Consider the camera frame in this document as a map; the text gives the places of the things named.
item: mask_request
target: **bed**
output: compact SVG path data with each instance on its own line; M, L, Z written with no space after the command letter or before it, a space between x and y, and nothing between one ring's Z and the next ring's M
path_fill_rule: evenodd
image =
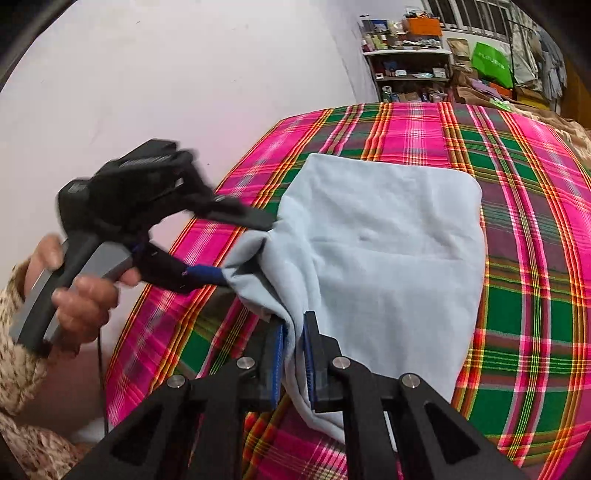
M480 106L352 105L280 121L220 184L276 210L313 152L455 168L483 192L485 282L453 406L531 478L558 479L591 426L591 178L548 125ZM192 220L173 252L219 265L240 228ZM117 424L175 372L215 373L238 358L257 318L225 289L189 296L148 286L107 378ZM345 479L344 447L310 430L284 395L248 414L245 479Z

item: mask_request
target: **metal screw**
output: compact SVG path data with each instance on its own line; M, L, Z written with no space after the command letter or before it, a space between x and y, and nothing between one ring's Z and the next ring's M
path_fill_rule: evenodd
M170 388L181 388L184 385L185 381L186 381L186 379L185 379L184 376L182 376L182 375L173 375L172 377L170 377L166 381L166 384Z
M337 356L337 357L333 358L333 365L336 368L340 368L341 370L344 370L345 368L349 368L351 366L351 360L349 360L345 356Z
M250 358L249 356L243 356L243 357L240 357L236 361L236 364L237 364L238 368L242 368L243 370L248 370L249 368L252 368L255 366L255 361L253 358Z
M415 374L406 374L402 378L402 383L408 388L417 388L421 384L421 379Z

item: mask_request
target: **hand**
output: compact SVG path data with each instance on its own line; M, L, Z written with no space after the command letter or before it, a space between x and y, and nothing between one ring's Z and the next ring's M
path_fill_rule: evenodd
M49 234L37 245L27 268L23 293L25 298L35 281L45 269L56 270L61 267L64 254L60 238ZM119 281L135 287L141 277L136 268L126 271ZM77 348L83 343L93 342L99 329L109 320L109 310L119 303L119 290L111 280L80 276L74 279L76 291L57 288L51 299L57 307L57 319L64 329L64 345Z

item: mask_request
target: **light blue towel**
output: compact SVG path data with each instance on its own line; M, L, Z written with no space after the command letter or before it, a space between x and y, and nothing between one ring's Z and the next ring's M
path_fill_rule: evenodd
M451 400L474 332L485 267L482 192L470 175L312 154L269 232L245 232L224 275L287 327L284 385L306 423L344 442L340 413L310 410L301 336L320 333L371 371L415 372Z

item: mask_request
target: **handle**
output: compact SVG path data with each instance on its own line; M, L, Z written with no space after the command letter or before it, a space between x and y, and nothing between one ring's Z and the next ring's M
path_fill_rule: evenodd
M71 288L78 275L117 280L133 260L121 244L101 242L92 233L75 232L64 243L64 263L56 271L44 270L18 312L10 334L16 344L40 356L48 356L59 341L61 328L51 295L56 288Z

